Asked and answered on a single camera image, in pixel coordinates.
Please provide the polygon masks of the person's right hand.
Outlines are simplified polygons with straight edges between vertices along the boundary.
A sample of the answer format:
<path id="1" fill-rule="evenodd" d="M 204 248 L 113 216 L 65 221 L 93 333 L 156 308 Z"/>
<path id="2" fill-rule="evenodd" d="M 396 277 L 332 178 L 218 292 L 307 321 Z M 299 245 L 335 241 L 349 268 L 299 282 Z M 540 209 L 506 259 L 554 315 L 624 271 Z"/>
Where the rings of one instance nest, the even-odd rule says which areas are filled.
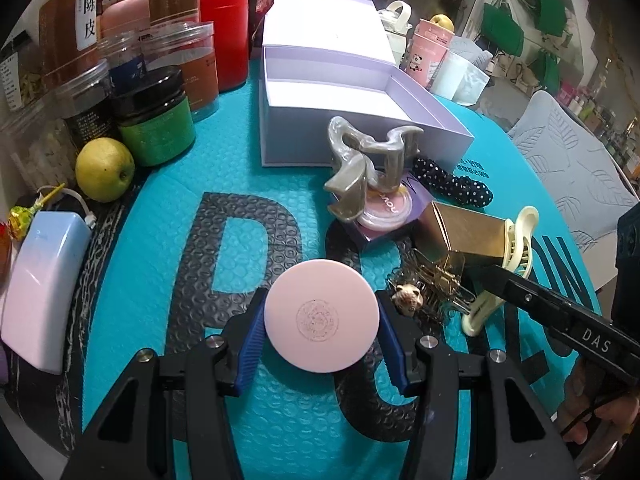
<path id="1" fill-rule="evenodd" d="M 577 469 L 618 468 L 620 478 L 631 477 L 639 468 L 638 382 L 577 359 L 564 382 L 556 426 Z"/>

